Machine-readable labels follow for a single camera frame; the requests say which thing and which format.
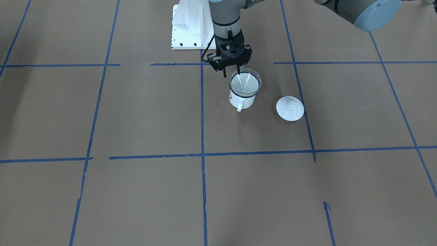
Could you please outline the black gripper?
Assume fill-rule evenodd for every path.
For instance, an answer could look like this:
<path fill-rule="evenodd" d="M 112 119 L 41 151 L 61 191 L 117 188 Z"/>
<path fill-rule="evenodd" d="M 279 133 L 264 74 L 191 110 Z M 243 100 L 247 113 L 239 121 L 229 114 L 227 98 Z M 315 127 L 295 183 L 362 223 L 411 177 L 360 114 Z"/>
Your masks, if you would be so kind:
<path fill-rule="evenodd" d="M 233 36 L 229 30 L 227 38 L 221 38 L 214 34 L 206 50 L 209 49 L 212 42 L 215 42 L 216 50 L 207 55 L 206 62 L 215 71 L 222 71 L 224 78 L 227 77 L 226 68 L 231 66 L 235 66 L 237 75 L 240 75 L 241 67 L 248 64 L 252 54 L 251 46 L 244 43 L 242 31 Z"/>

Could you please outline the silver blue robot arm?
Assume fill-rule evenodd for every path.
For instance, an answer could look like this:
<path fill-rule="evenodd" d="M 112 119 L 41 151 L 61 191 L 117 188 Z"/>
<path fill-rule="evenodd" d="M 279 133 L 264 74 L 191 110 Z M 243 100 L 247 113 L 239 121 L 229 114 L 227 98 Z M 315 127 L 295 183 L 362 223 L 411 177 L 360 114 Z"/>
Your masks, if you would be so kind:
<path fill-rule="evenodd" d="M 245 44 L 241 30 L 241 10 L 258 4 L 259 0 L 210 0 L 209 11 L 213 26 L 216 49 L 213 53 L 203 53 L 202 61 L 209 63 L 215 71 L 223 72 L 235 66 L 237 73 L 247 65 L 252 55 L 252 48 Z M 400 0 L 317 0 L 316 4 L 324 6 L 345 19 L 354 27 L 365 32 L 372 32 L 387 24 L 398 12 Z"/>

